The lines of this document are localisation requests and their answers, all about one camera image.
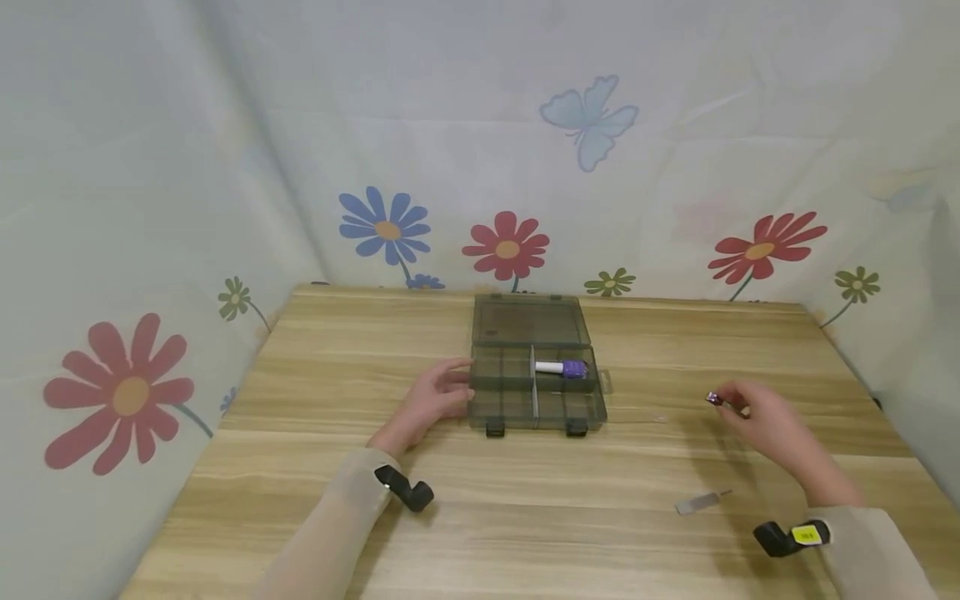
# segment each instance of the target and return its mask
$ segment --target yellow label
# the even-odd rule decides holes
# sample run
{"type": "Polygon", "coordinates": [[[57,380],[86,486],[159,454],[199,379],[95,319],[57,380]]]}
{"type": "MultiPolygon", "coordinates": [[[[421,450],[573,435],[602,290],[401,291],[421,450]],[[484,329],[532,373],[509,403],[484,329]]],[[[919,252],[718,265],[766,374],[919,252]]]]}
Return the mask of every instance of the yellow label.
{"type": "Polygon", "coordinates": [[[820,537],[820,532],[817,531],[817,528],[813,525],[794,527],[790,530],[790,534],[798,544],[804,546],[817,546],[824,543],[823,538],[820,537]]]}

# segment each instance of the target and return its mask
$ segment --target red flower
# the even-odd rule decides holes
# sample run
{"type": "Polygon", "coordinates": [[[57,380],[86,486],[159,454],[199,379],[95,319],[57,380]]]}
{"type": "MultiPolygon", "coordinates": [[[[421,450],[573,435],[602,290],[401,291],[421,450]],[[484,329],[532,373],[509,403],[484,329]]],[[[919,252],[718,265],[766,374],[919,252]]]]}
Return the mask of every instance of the red flower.
{"type": "Polygon", "coordinates": [[[103,408],[47,446],[47,466],[73,465],[113,432],[113,440],[93,464],[94,473],[106,475],[127,456],[134,430],[141,464],[154,457],[155,433],[164,442],[174,439],[179,428],[177,420],[158,405],[186,402],[193,395],[193,381],[181,377],[156,382],[186,353],[186,340],[175,335],[151,358],[159,327],[160,317],[153,313],[140,319],[128,359],[117,328],[110,323],[97,323],[90,328],[87,340],[100,363],[78,350],[63,357],[63,367],[83,381],[52,379],[43,388],[44,401],[53,408],[103,408]]]}
{"type": "Polygon", "coordinates": [[[756,222],[753,242],[741,240],[738,237],[728,237],[717,244],[718,252],[733,254],[733,256],[717,258],[711,261],[707,268],[726,267],[713,278],[727,276],[727,283],[736,283],[748,273],[754,279],[766,279],[774,273],[771,258],[796,262],[810,256],[810,248],[794,247],[827,233],[825,226],[801,231],[816,216],[817,213],[808,212],[794,220],[794,214],[790,212],[775,222],[773,215],[767,215],[756,222]]]}
{"type": "Polygon", "coordinates": [[[466,256],[484,256],[473,265],[480,273],[493,273],[500,281],[507,281],[511,277],[523,279],[530,276],[530,269],[543,266],[543,259],[538,254],[546,252],[544,246],[550,243],[550,238],[542,233],[531,237],[540,223],[537,219],[527,219],[516,226],[516,215],[510,210],[497,213],[493,218],[492,229],[475,225],[470,230],[473,239],[480,246],[464,246],[466,256]]]}

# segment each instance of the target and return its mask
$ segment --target sleeve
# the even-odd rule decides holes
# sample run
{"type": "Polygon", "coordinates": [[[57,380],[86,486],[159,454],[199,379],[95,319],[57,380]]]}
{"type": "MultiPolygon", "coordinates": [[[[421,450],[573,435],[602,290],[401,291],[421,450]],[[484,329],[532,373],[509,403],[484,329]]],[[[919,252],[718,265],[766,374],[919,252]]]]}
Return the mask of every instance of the sleeve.
{"type": "Polygon", "coordinates": [[[830,577],[844,600],[937,600],[924,570],[893,520],[880,509],[810,509],[827,524],[821,546],[830,577]]]}
{"type": "Polygon", "coordinates": [[[367,537],[390,501],[373,471],[399,470],[373,448],[354,450],[326,486],[320,502],[267,569],[256,600],[341,600],[367,537]]]}

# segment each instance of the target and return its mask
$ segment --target black wrist strap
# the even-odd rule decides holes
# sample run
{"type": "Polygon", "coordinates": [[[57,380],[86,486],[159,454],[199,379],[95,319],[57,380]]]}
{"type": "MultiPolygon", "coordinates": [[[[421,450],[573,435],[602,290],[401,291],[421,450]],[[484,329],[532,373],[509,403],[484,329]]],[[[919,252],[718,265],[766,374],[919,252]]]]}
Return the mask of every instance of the black wrist strap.
{"type": "Polygon", "coordinates": [[[830,543],[830,529],[822,520],[812,519],[784,532],[774,521],[767,521],[754,530],[754,538],[767,556],[779,558],[830,543]]]}
{"type": "Polygon", "coordinates": [[[410,480],[390,465],[378,468],[373,474],[383,487],[393,492],[400,502],[414,513],[419,513],[433,501],[433,490],[426,482],[420,481],[411,488],[410,480]]]}

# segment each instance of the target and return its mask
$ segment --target wood grain surface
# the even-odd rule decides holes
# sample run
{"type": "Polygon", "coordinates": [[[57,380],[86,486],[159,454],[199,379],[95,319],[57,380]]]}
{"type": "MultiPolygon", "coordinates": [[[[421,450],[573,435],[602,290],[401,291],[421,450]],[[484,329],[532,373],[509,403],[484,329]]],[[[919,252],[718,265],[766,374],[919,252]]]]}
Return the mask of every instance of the wood grain surface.
{"type": "MultiPolygon", "coordinates": [[[[789,397],[941,598],[960,598],[960,517],[799,305],[582,299],[610,421],[585,439],[445,422],[405,461],[437,499],[393,502],[348,597],[368,600],[833,598],[815,550],[751,532],[804,512],[799,487],[703,401],[748,376],[789,397]],[[674,504],[732,489],[691,516],[674,504]]],[[[124,598],[242,598],[434,361],[470,353],[473,298],[302,286],[260,351],[124,598]]]]}

